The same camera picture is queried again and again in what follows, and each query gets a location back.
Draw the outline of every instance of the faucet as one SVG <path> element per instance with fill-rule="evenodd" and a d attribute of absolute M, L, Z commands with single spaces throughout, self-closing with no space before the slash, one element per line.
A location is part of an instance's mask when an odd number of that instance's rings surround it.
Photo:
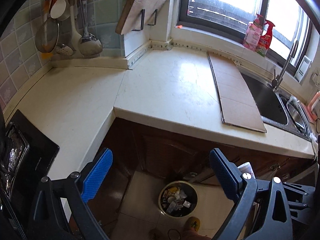
<path fill-rule="evenodd" d="M 283 68 L 282 68 L 280 74 L 277 75 L 277 77 L 276 77 L 276 70 L 275 69 L 273 70 L 275 78 L 271 81 L 271 85 L 275 90 L 277 90 L 277 88 L 279 87 L 279 85 L 283 79 L 283 75 L 285 73 L 285 70 L 287 69 L 291 59 L 295 57 L 295 55 L 297 53 L 297 49 L 298 49 L 298 44 L 299 44 L 299 41 L 297 39 L 295 39 L 295 41 L 292 44 L 292 47 L 290 49 L 290 53 L 287 57 L 287 60 L 285 61 Z"/>

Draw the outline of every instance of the aluminum foil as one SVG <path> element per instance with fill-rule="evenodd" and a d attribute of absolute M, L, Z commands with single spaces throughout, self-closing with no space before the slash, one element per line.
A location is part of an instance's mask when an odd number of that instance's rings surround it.
<path fill-rule="evenodd" d="M 12 123 L 9 131 L 7 132 L 7 137 L 12 140 L 12 149 L 9 156 L 8 171 L 12 172 L 14 175 L 11 176 L 4 173 L 3 176 L 5 178 L 5 181 L 3 181 L 3 186 L 7 192 L 8 197 L 10 198 L 15 173 L 17 172 L 25 153 L 29 149 L 29 144 L 27 143 L 21 132 Z"/>

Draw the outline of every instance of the trash can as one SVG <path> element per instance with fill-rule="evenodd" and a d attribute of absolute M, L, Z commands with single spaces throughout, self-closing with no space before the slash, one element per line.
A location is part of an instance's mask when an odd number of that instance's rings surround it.
<path fill-rule="evenodd" d="M 190 215 L 198 203 L 195 188 L 186 181 L 174 181 L 166 185 L 160 192 L 158 205 L 167 216 L 181 218 Z"/>

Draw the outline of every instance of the red spray bottle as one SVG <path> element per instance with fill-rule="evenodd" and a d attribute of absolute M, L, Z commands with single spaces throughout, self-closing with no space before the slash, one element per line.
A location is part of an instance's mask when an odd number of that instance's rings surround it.
<path fill-rule="evenodd" d="M 268 20 L 266 20 L 266 22 L 267 23 L 265 24 L 268 24 L 268 30 L 265 35 L 260 37 L 257 48 L 256 48 L 256 52 L 258 52 L 263 57 L 266 56 L 267 51 L 270 47 L 271 40 L 272 40 L 272 28 L 275 27 L 275 25 L 272 22 Z"/>

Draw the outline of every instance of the tiled wall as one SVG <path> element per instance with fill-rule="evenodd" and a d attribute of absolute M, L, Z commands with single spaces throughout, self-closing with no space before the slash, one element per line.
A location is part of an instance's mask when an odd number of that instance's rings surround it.
<path fill-rule="evenodd" d="M 104 57 L 124 57 L 124 37 L 115 33 L 121 16 L 123 0 L 88 0 L 87 19 L 89 32 L 101 41 Z M 81 13 L 79 11 L 76 26 L 83 33 Z M 70 37 L 71 25 L 67 19 L 62 22 L 62 33 L 65 43 Z"/>
<path fill-rule="evenodd" d="M 27 0 L 0 37 L 0 105 L 4 109 L 23 84 L 49 60 L 34 43 L 41 26 L 40 0 Z"/>

